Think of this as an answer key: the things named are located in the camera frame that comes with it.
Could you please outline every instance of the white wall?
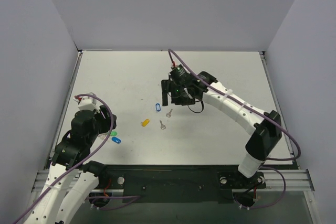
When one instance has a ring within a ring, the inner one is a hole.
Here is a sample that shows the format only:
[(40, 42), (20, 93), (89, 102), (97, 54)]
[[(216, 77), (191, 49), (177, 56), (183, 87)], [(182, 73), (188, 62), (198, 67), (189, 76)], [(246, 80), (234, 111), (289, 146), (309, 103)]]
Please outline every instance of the white wall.
[(325, 223), (336, 219), (336, 0), (295, 0), (267, 50), (289, 131)]
[(77, 57), (51, 0), (0, 0), (0, 222), (27, 206)]
[(52, 0), (79, 49), (265, 50), (294, 0)]

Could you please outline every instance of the cable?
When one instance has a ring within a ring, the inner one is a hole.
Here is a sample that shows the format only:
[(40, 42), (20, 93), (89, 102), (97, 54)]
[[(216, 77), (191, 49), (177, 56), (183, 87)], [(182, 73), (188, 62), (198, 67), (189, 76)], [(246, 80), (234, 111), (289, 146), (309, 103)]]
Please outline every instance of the cable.
[(266, 166), (261, 166), (260, 168), (262, 168), (262, 169), (266, 169), (266, 170), (274, 170), (276, 173), (278, 173), (280, 176), (281, 176), (281, 178), (282, 178), (282, 181), (283, 181), (283, 190), (282, 190), (282, 193), (281, 193), (281, 195), (280, 195), (280, 197), (277, 199), (277, 200), (275, 200), (274, 202), (272, 202), (272, 203), (269, 203), (269, 204), (266, 204), (266, 205), (262, 205), (262, 206), (256, 206), (256, 207), (245, 207), (245, 206), (243, 206), (242, 204), (240, 204), (238, 201), (237, 201), (237, 199), (235, 199), (235, 201), (238, 203), (238, 204), (240, 204), (241, 206), (242, 206), (242, 208), (244, 208), (244, 209), (249, 209), (249, 210), (253, 210), (253, 209), (261, 209), (261, 208), (266, 208), (266, 207), (271, 207), (271, 206), (274, 206), (276, 203), (278, 203), (279, 201), (281, 201), (282, 200), (282, 198), (285, 196), (285, 193), (286, 193), (286, 181), (285, 181), (285, 177), (283, 176), (283, 174), (280, 172), (280, 171), (278, 171), (278, 170), (276, 170), (276, 169), (274, 169), (274, 168), (272, 168), (272, 167), (266, 167)]
[(175, 65), (175, 61), (173, 60), (173, 57), (172, 57), (172, 55), (171, 55), (169, 49), (168, 49), (168, 54), (169, 54), (170, 60), (171, 60), (171, 62), (172, 62), (172, 64), (173, 64), (173, 67), (175, 68), (175, 67), (176, 67), (176, 65)]
[(224, 197), (223, 195), (222, 195), (222, 197), (223, 197), (224, 199), (227, 199), (227, 200), (237, 200), (237, 199), (239, 199), (242, 195), (247, 195), (247, 196), (253, 198), (253, 197), (252, 197), (250, 194), (248, 194), (248, 193), (249, 193), (252, 189), (257, 188), (257, 186), (259, 186), (259, 185), (261, 185), (261, 184), (262, 184), (262, 182), (258, 182), (258, 183), (256, 183), (256, 184), (254, 184), (253, 186), (249, 187), (246, 191), (244, 191), (244, 192), (242, 192), (242, 193), (235, 193), (236, 195), (238, 195), (238, 197), (226, 198), (226, 197)]
[(107, 185), (107, 187), (105, 187), (104, 188), (104, 191), (103, 191), (103, 194), (106, 196), (106, 197), (108, 197), (109, 195), (108, 194), (106, 194), (106, 189), (108, 189), (110, 186), (111, 186), (111, 183), (112, 183), (112, 180), (111, 179), (109, 179), (109, 184)]
[(245, 104), (243, 104), (242, 102), (240, 102), (239, 100), (237, 100), (236, 98), (232, 97), (231, 95), (226, 95), (225, 93), (221, 92), (221, 90), (218, 90), (212, 86), (210, 86), (208, 83), (206, 83), (202, 78), (200, 78), (197, 74), (195, 74), (194, 71), (192, 71), (190, 69), (190, 67), (187, 66), (187, 64), (177, 55), (177, 53), (175, 53), (172, 49), (168, 49), (168, 53), (169, 56), (171, 57), (171, 53), (181, 62), (181, 64), (197, 79), (199, 80), (201, 83), (203, 83), (204, 85), (206, 85), (208, 88), (214, 90), (215, 92), (217, 92), (218, 94), (221, 95), (225, 95), (227, 96), (227, 98), (229, 98), (230, 100), (238, 103), (239, 105), (243, 106), (244, 108), (246, 108), (247, 110), (257, 114), (258, 116), (261, 116), (263, 119), (267, 120), (268, 122), (270, 122), (271, 124), (273, 124), (274, 126), (276, 126), (278, 129), (280, 129), (283, 133), (285, 133), (294, 143), (294, 145), (296, 146), (297, 150), (298, 150), (298, 154), (297, 156), (294, 157), (290, 157), (290, 158), (272, 158), (272, 157), (267, 157), (266, 160), (273, 160), (273, 161), (292, 161), (292, 160), (296, 160), (297, 158), (299, 158), (301, 156), (301, 148), (298, 144), (298, 142), (294, 139), (294, 137), (287, 131), (285, 130), (283, 127), (281, 127), (281, 125), (279, 125), (277, 122), (273, 121), (272, 119), (268, 118), (267, 116), (261, 114), (260, 112), (250, 108), (249, 106), (246, 106)]
[(140, 196), (121, 196), (121, 197), (115, 197), (115, 196), (111, 196), (111, 197), (104, 197), (104, 196), (97, 196), (97, 197), (87, 197), (86, 199), (132, 199), (130, 202), (127, 202), (126, 204), (119, 206), (119, 207), (113, 207), (113, 208), (98, 208), (99, 210), (102, 211), (111, 211), (111, 210), (117, 210), (120, 208), (124, 208), (130, 204), (132, 204), (133, 202), (137, 201), (138, 199), (140, 199)]
[(188, 105), (188, 109), (190, 109), (192, 112), (194, 112), (194, 113), (196, 113), (196, 114), (200, 114), (200, 113), (202, 113), (203, 110), (204, 110), (204, 102), (203, 102), (203, 101), (197, 101), (197, 102), (201, 102), (201, 105), (202, 105), (202, 110), (201, 110), (201, 111), (193, 111), (193, 110), (189, 107), (189, 105)]
[[(75, 98), (79, 98), (79, 97), (91, 97), (94, 98), (98, 101), (100, 101), (108, 110), (110, 117), (113, 118), (113, 114), (111, 112), (111, 109), (108, 107), (108, 105), (101, 100), (100, 98), (96, 97), (95, 95), (92, 94), (79, 94), (76, 95)], [(71, 173), (74, 169), (76, 169), (77, 167), (81, 166), (85, 161), (87, 161), (90, 157), (92, 157), (95, 153), (97, 153), (97, 151), (99, 149), (101, 149), (103, 147), (103, 145), (107, 142), (107, 140), (109, 139), (109, 136), (111, 134), (113, 130), (113, 120), (111, 120), (111, 126), (110, 126), (110, 130), (106, 136), (106, 138), (103, 140), (103, 142), (92, 152), (90, 153), (86, 158), (84, 158), (82, 161), (80, 161), (78, 164), (74, 165), (72, 168), (68, 169), (65, 173), (63, 173), (62, 175), (60, 175), (53, 183), (51, 183), (50, 187), (47, 187), (47, 189), (41, 193), (40, 196), (38, 196), (38, 198), (32, 203), (32, 205), (30, 207), (27, 208), (26, 211), (23, 212), (23, 214), (21, 214), (14, 222), (13, 224), (18, 223), (27, 213), (29, 213), (36, 205), (37, 203), (39, 203), (39, 201), (46, 196), (46, 194), (51, 190), (51, 187), (53, 187), (54, 185), (56, 185), (62, 178), (64, 178), (66, 175), (68, 175), (69, 173)]]
[(176, 98), (179, 98), (179, 97), (181, 97), (181, 95), (179, 95), (178, 97), (172, 97), (169, 93), (167, 93), (167, 95), (169, 95), (171, 98), (173, 98), (173, 99), (176, 99)]

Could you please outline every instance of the key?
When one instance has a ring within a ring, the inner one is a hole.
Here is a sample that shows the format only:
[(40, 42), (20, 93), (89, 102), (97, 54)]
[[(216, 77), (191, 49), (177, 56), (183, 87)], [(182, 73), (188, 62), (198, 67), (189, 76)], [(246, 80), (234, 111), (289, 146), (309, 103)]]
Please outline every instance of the key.
[(170, 117), (172, 116), (172, 111), (173, 111), (173, 109), (171, 109), (170, 112), (168, 112), (168, 113), (166, 114), (166, 116), (167, 116), (168, 118), (170, 118)]
[(161, 123), (161, 129), (164, 130), (166, 128), (166, 126), (162, 123), (162, 121), (160, 120)]

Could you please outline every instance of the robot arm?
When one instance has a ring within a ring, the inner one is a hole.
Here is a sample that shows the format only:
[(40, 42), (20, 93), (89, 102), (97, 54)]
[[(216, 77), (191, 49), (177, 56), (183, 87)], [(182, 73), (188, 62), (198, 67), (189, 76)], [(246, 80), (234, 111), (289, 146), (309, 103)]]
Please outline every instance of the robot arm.
[[(238, 170), (245, 177), (252, 177), (281, 139), (281, 131), (267, 120), (263, 120), (258, 115), (250, 113), (244, 106), (250, 106), (278, 124), (281, 124), (280, 115), (276, 111), (267, 113), (245, 102), (207, 72), (201, 72), (198, 74), (198, 77), (226, 95), (220, 95), (212, 89), (208, 89), (206, 85), (201, 83), (192, 74), (187, 73), (182, 65), (179, 65), (174, 67), (169, 73), (168, 80), (161, 81), (162, 105), (168, 105), (167, 95), (170, 93), (171, 102), (175, 105), (195, 104), (195, 100), (197, 99), (214, 106), (236, 121), (251, 136), (245, 146), (247, 151), (246, 156), (239, 165)], [(228, 95), (236, 98), (243, 105), (229, 99)]]
[[(223, 91), (223, 93), (227, 93), (228, 95), (231, 95), (238, 99), (240, 102), (247, 106), (252, 106), (245, 102), (240, 97), (236, 96), (232, 93), (232, 90), (226, 89), (220, 82), (214, 82), (211, 84), (212, 87)], [(227, 114), (232, 120), (236, 121), (243, 129), (249, 134), (250, 136), (255, 131), (255, 124), (260, 124), (262, 122), (262, 118), (257, 116), (256, 114), (250, 113), (246, 108), (244, 108), (241, 105), (238, 105), (236, 102), (228, 99), (226, 96), (220, 95), (213, 91), (212, 89), (209, 89), (206, 93), (203, 94), (202, 101), (204, 103), (207, 103), (218, 110), (224, 112)], [(259, 111), (260, 113), (264, 113), (263, 110), (260, 110), (254, 106), (252, 106), (255, 110)]]
[(51, 190), (31, 211), (25, 224), (67, 224), (70, 223), (74, 214), (83, 203), (89, 193), (101, 184), (106, 186), (108, 178), (106, 165), (90, 161), (82, 165), (80, 178), (64, 198), (67, 189), (73, 178), (78, 174), (79, 169), (62, 178), (57, 184), (51, 184), (66, 170), (72, 168), (90, 154), (90, 148), (97, 136), (108, 132), (111, 121), (113, 129), (116, 128), (117, 117), (110, 117), (104, 106), (98, 107), (96, 100), (90, 97), (82, 97), (77, 100), (78, 111), (71, 121), (71, 130), (68, 131), (62, 141), (55, 147), (55, 154), (49, 168), (49, 174), (41, 193), (48, 187)]

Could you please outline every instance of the metal frame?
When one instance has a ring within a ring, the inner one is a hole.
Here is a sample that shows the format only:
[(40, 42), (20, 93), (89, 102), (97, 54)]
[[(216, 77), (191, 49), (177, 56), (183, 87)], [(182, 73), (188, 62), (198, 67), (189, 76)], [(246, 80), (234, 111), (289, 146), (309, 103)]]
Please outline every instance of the metal frame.
[[(285, 121), (284, 121), (284, 117), (282, 115), (281, 107), (280, 107), (280, 104), (278, 102), (277, 96), (275, 94), (275, 91), (274, 91), (274, 88), (273, 88), (273, 85), (272, 85), (272, 82), (271, 82), (271, 79), (270, 79), (270, 76), (269, 76), (269, 72), (268, 72), (268, 69), (267, 69), (267, 64), (266, 64), (266, 59), (265, 59), (265, 52), (260, 52), (260, 57), (261, 57), (262, 66), (264, 67), (264, 71), (265, 71), (265, 74), (266, 74), (268, 85), (269, 85), (269, 88), (271, 90), (271, 94), (272, 94), (272, 97), (273, 97), (275, 108), (277, 109), (278, 113), (281, 116), (281, 125), (282, 125), (282, 127), (285, 130), (287, 130), (286, 124), (285, 124)], [(294, 151), (293, 151), (292, 143), (291, 143), (290, 139), (288, 138), (288, 136), (286, 136), (286, 135), (285, 135), (285, 140), (287, 142), (287, 146), (288, 146), (288, 150), (289, 150), (290, 154), (292, 156), (294, 156)]]
[(75, 64), (75, 68), (73, 69), (73, 72), (72, 72), (70, 86), (69, 86), (69, 89), (68, 89), (68, 92), (67, 92), (67, 96), (66, 96), (64, 104), (63, 104), (61, 116), (60, 116), (58, 124), (57, 124), (57, 128), (56, 128), (53, 144), (52, 144), (51, 149), (50, 149), (49, 157), (52, 157), (54, 155), (55, 146), (57, 144), (57, 141), (58, 141), (58, 138), (59, 138), (59, 134), (61, 133), (61, 129), (62, 129), (62, 126), (63, 126), (64, 118), (65, 118), (65, 115), (67, 113), (69, 101), (71, 99), (71, 93), (72, 93), (72, 90), (74, 88), (76, 77), (77, 77), (77, 73), (78, 73), (78, 70), (79, 70), (79, 65), (80, 65), (80, 62), (82, 60), (82, 55), (83, 55), (83, 51), (79, 51), (78, 52), (77, 61), (76, 61), (76, 64)]
[[(260, 191), (282, 191), (283, 190), (283, 181), (278, 173), (273, 170), (262, 170), (264, 173), (264, 178), (267, 187), (265, 189), (260, 189)], [(308, 170), (280, 170), (280, 172), (284, 175), (286, 180), (286, 191), (312, 191), (314, 190), (313, 184), (310, 179), (310, 175)], [(45, 181), (48, 177), (48, 170), (40, 170), (37, 173), (32, 192), (42, 191)], [(77, 182), (77, 178), (74, 178), (70, 183), (70, 190), (74, 184)], [(107, 192), (113, 192), (120, 194), (123, 192), (123, 189), (109, 189)], [(244, 189), (235, 189), (233, 191), (244, 191)], [(102, 193), (102, 189), (95, 189), (92, 191), (93, 193)]]

